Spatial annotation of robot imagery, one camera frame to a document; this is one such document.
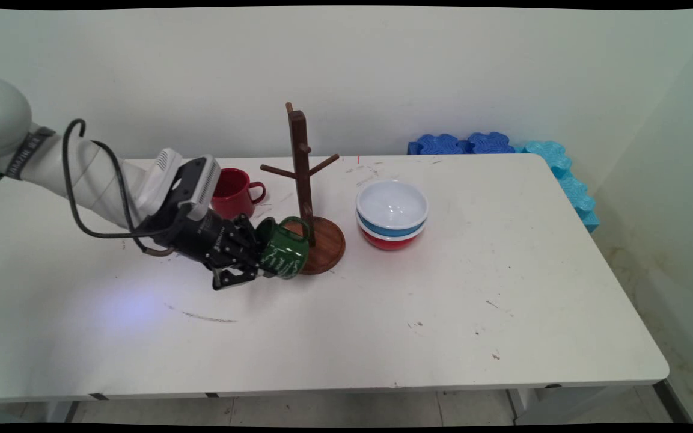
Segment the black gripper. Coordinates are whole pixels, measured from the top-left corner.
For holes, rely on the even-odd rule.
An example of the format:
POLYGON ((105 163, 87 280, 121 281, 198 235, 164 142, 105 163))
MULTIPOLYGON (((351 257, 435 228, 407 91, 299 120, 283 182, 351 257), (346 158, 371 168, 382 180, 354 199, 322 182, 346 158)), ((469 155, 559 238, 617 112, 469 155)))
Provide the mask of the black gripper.
POLYGON ((260 267, 260 241, 245 213, 229 220, 209 209, 203 219, 191 220, 178 209, 165 209, 154 215, 154 230, 165 231, 154 237, 155 244, 212 269, 214 291, 275 277, 260 267))

